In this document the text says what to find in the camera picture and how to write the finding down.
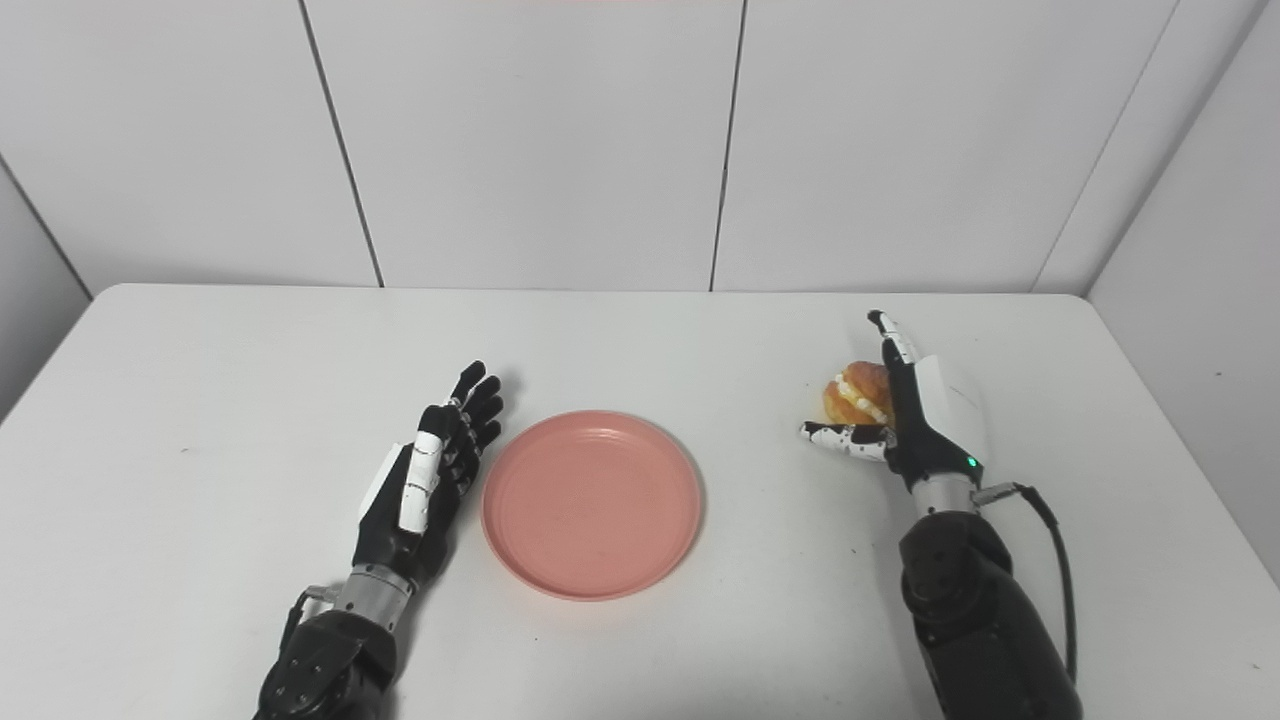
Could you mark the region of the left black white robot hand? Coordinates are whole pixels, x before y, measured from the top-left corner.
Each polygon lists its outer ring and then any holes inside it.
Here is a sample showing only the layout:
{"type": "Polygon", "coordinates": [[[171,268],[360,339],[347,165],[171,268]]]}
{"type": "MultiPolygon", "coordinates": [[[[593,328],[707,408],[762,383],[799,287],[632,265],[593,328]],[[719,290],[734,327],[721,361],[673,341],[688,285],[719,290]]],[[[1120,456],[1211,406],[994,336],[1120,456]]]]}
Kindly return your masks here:
{"type": "Polygon", "coordinates": [[[413,438],[390,452],[361,512],[352,565],[380,568],[421,587],[449,557],[452,527],[502,433],[500,378],[466,366],[443,404],[424,409],[413,438]]]}

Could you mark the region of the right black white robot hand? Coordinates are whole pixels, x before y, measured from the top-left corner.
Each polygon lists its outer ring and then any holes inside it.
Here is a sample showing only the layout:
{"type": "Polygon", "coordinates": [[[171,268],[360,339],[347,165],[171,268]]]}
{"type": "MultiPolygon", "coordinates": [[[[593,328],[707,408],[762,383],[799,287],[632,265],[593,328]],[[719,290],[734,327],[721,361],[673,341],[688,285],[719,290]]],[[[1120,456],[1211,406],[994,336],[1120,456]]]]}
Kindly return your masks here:
{"type": "Polygon", "coordinates": [[[975,493],[986,474],[986,410],[965,375],[938,355],[922,355],[888,313],[873,309],[881,363],[852,363],[827,384],[828,420],[804,421],[810,445],[883,462],[908,492],[956,482],[975,493]]]}

